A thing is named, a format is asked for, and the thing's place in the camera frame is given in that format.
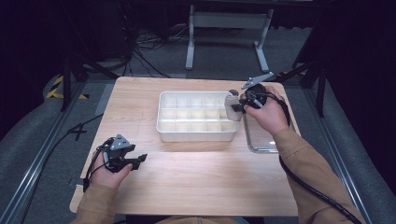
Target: person's right hand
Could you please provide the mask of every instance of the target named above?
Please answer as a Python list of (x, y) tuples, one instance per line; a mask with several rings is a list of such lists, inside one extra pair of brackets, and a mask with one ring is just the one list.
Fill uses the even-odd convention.
[[(282, 99), (274, 87), (266, 86), (265, 89), (267, 92), (274, 94), (278, 99)], [(271, 135), (289, 128), (288, 121), (286, 120), (282, 107), (277, 103), (277, 101), (270, 97), (267, 97), (267, 101), (262, 108), (255, 109), (250, 105), (245, 105), (245, 110), (247, 111), (247, 114), (257, 120), (260, 126)]]

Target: beige sleeve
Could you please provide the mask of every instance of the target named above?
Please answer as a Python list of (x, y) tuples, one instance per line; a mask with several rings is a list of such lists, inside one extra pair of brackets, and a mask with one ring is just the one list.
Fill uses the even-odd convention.
[[(364, 223), (341, 180), (312, 146), (291, 129), (276, 133), (274, 139), (283, 162), (295, 175), (343, 205)], [(288, 180), (297, 202), (300, 223), (350, 223), (338, 210), (308, 192), (290, 177)]]
[(113, 223), (117, 193), (116, 189), (90, 184), (71, 223)]

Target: wooden table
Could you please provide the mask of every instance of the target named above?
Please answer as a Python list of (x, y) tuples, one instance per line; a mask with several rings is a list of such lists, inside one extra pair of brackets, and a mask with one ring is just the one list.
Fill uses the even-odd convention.
[[(252, 153), (243, 122), (231, 142), (165, 143), (156, 130), (163, 91), (240, 90), (243, 81), (120, 77), (107, 104), (91, 153), (108, 137), (122, 134), (135, 158), (148, 153), (138, 171), (122, 182), (119, 214), (185, 216), (297, 216), (297, 206), (277, 154)], [(279, 83), (274, 86), (286, 99)], [(296, 131), (298, 127), (291, 113)], [(81, 173), (84, 177), (91, 156)], [(77, 211), (77, 186), (70, 203)]]

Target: metal stand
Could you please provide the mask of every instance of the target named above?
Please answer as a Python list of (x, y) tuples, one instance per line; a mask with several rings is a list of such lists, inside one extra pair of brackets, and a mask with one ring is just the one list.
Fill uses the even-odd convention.
[(319, 115), (323, 118), (323, 100), (324, 91), (326, 86), (326, 63), (324, 62), (310, 62), (300, 65), (295, 69), (283, 74), (282, 77), (277, 77), (274, 82), (283, 82), (291, 77), (298, 75), (299, 73), (306, 70), (304, 78), (300, 81), (300, 85), (303, 89), (311, 89), (315, 81), (318, 79), (318, 93), (317, 93), (317, 110)]
[(64, 59), (64, 104), (61, 111), (65, 111), (71, 102), (71, 74), (73, 73), (78, 82), (86, 82), (88, 79), (88, 74), (83, 66), (84, 63), (110, 78), (117, 79), (119, 77), (100, 64), (94, 63), (79, 54), (68, 53)]
[(271, 23), (273, 10), (267, 14), (243, 14), (243, 13), (217, 13), (195, 12), (194, 6), (190, 6), (190, 38), (187, 49), (186, 69), (191, 70), (194, 59), (194, 28), (195, 27), (222, 27), (222, 28), (245, 28), (261, 29), (260, 41), (254, 42), (254, 48), (264, 73), (269, 73), (262, 46), (267, 36), (268, 27)]

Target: yellow tape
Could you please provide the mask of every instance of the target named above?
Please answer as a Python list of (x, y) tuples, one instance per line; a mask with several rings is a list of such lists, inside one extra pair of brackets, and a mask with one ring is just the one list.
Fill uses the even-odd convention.
[[(59, 75), (58, 78), (56, 78), (55, 82), (53, 83), (52, 87), (49, 90), (49, 93), (47, 94), (47, 98), (59, 98), (63, 99), (64, 95), (61, 93), (56, 93), (56, 90), (58, 89), (59, 85), (61, 82), (64, 80), (64, 76)], [(81, 100), (88, 100), (90, 98), (89, 94), (81, 94), (78, 99)]]

